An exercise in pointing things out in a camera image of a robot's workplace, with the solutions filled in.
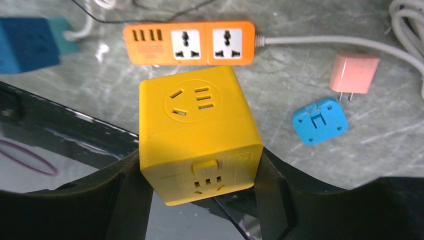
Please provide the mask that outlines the teal power strip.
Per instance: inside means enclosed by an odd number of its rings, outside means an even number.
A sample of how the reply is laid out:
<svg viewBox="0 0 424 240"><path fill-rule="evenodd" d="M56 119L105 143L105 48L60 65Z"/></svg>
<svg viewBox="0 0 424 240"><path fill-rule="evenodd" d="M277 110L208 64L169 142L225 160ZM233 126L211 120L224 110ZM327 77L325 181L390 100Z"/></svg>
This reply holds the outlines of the teal power strip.
<svg viewBox="0 0 424 240"><path fill-rule="evenodd" d="M47 21L59 54L66 56L77 53L79 50L78 44L65 38L65 33L71 30L68 20L63 16L56 16L48 18Z"/></svg>

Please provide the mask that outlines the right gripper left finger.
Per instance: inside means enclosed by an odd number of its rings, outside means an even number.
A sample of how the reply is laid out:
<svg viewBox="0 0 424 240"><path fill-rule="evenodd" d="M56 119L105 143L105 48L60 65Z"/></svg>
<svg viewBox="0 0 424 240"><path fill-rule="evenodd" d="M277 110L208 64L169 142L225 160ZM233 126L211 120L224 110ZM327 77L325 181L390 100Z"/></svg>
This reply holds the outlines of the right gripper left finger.
<svg viewBox="0 0 424 240"><path fill-rule="evenodd" d="M125 158L54 190L1 191L3 240L143 240L153 188L140 156Z"/></svg>

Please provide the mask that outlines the blue cube socket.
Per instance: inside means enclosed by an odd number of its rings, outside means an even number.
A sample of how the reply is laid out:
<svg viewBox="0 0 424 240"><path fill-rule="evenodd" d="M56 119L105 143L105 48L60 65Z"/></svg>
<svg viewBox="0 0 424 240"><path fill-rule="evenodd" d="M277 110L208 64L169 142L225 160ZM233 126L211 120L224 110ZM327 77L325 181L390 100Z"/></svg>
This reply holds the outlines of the blue cube socket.
<svg viewBox="0 0 424 240"><path fill-rule="evenodd" d="M35 71L60 62L59 49L46 18L0 18L2 75Z"/></svg>

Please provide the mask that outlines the pink small block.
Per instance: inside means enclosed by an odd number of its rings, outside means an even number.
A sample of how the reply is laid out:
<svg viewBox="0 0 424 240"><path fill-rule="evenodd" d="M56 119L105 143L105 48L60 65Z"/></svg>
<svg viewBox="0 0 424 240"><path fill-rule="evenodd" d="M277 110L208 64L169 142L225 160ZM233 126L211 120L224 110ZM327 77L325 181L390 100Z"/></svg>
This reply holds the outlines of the pink small block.
<svg viewBox="0 0 424 240"><path fill-rule="evenodd" d="M354 94L366 94L375 77L380 58L368 53L339 53L333 66L329 87L339 93L340 101L348 93L351 101Z"/></svg>

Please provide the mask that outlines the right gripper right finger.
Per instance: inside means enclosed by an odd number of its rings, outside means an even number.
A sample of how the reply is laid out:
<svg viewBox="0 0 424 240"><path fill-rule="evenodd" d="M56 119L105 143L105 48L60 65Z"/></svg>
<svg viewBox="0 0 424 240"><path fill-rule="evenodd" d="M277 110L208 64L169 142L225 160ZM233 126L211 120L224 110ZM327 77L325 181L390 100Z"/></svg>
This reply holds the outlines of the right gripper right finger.
<svg viewBox="0 0 424 240"><path fill-rule="evenodd" d="M348 190L312 177L264 149L254 189L264 240L424 237L421 177L379 177Z"/></svg>

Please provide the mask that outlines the orange power strip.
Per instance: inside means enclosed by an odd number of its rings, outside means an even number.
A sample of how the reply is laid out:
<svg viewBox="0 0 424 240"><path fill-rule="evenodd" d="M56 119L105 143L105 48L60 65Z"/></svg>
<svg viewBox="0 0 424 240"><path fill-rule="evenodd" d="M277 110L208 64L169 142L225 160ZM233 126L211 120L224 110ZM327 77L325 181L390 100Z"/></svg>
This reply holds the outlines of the orange power strip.
<svg viewBox="0 0 424 240"><path fill-rule="evenodd" d="M255 25L247 20L131 24L123 28L129 60L139 66L250 64Z"/></svg>

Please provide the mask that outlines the yellow cube socket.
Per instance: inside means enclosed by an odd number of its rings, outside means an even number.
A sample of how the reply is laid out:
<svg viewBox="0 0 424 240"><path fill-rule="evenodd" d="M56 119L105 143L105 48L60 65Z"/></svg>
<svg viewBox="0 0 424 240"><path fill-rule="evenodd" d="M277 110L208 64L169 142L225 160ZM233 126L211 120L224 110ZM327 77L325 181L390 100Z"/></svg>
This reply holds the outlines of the yellow cube socket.
<svg viewBox="0 0 424 240"><path fill-rule="evenodd" d="M139 165L168 206L248 189L264 144L231 66L139 85Z"/></svg>

